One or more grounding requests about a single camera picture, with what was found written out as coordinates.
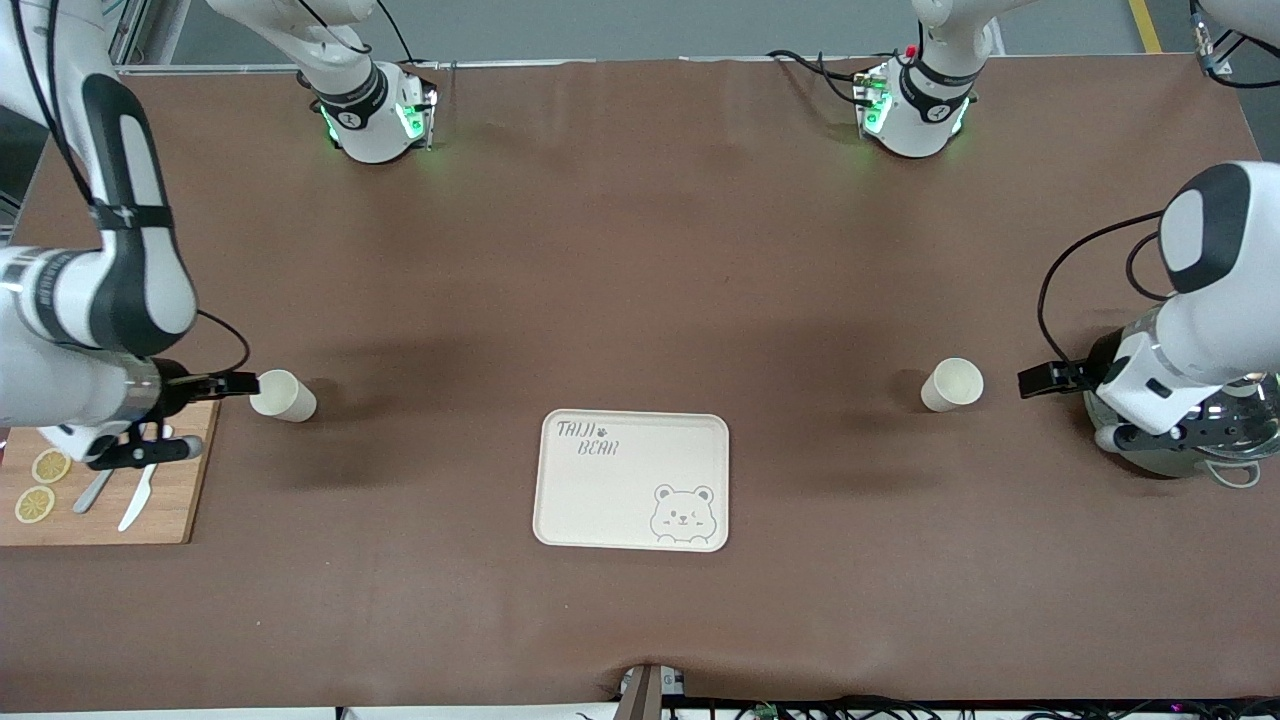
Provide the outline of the white paper cup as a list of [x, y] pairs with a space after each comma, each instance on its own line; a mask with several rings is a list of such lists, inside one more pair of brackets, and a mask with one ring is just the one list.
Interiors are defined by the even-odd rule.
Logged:
[[946, 357], [925, 378], [920, 401], [932, 413], [950, 413], [973, 405], [984, 392], [980, 369], [964, 357]]
[[259, 392], [250, 397], [257, 414], [282, 421], [307, 421], [317, 410], [314, 392], [294, 374], [273, 369], [257, 375]]

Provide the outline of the white plastic knife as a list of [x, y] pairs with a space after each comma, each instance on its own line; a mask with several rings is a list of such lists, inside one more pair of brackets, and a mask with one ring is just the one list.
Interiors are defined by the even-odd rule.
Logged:
[[151, 464], [142, 469], [140, 479], [134, 487], [134, 492], [131, 497], [131, 501], [116, 527], [118, 532], [120, 533], [127, 532], [143, 511], [146, 503], [151, 497], [152, 480], [157, 469], [159, 469], [157, 464]]

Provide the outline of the wooden cutting board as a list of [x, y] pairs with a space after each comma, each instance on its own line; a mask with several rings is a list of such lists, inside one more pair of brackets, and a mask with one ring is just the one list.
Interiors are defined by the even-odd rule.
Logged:
[[142, 471], [115, 470], [95, 503], [86, 512], [74, 512], [76, 501], [99, 475], [82, 462], [73, 462], [61, 479], [50, 484], [54, 503], [45, 519], [22, 521], [17, 505], [29, 487], [37, 486], [32, 468], [51, 445], [36, 429], [10, 430], [0, 448], [0, 546], [183, 544], [195, 521], [220, 409], [219, 402], [195, 404], [168, 420], [175, 436], [198, 436], [204, 451], [196, 459], [159, 466], [150, 480], [147, 503], [124, 530], [118, 527]]

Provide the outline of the grey plastic knife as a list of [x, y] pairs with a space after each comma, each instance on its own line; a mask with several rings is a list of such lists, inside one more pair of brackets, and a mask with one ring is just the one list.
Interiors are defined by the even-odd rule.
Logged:
[[101, 495], [105, 486], [110, 482], [113, 477], [113, 469], [105, 469], [97, 473], [93, 480], [84, 488], [79, 495], [77, 501], [72, 506], [72, 511], [77, 515], [83, 515], [88, 512], [96, 503], [99, 496]]

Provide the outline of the glass pot lid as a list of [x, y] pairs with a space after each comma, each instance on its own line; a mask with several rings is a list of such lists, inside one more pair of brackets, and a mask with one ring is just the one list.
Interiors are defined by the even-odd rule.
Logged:
[[1280, 374], [1225, 386], [1184, 419], [1185, 445], [1225, 462], [1280, 454]]

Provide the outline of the cream tray with bear print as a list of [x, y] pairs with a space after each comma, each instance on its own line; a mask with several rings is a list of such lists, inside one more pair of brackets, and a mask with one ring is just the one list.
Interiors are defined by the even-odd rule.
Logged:
[[549, 413], [532, 533], [559, 547], [719, 551], [730, 539], [728, 425], [698, 413]]

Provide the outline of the aluminium corner bracket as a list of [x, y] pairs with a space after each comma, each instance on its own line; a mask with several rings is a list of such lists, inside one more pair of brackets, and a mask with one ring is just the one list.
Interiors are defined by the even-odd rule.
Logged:
[[1228, 56], [1236, 41], [1235, 31], [1211, 20], [1204, 14], [1193, 13], [1190, 32], [1202, 72], [1206, 76], [1230, 76], [1233, 69]]

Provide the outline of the aluminium frame post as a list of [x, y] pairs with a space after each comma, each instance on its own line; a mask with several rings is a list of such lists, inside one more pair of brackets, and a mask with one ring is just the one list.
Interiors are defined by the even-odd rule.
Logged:
[[192, 0], [100, 0], [109, 54], [119, 65], [168, 67]]

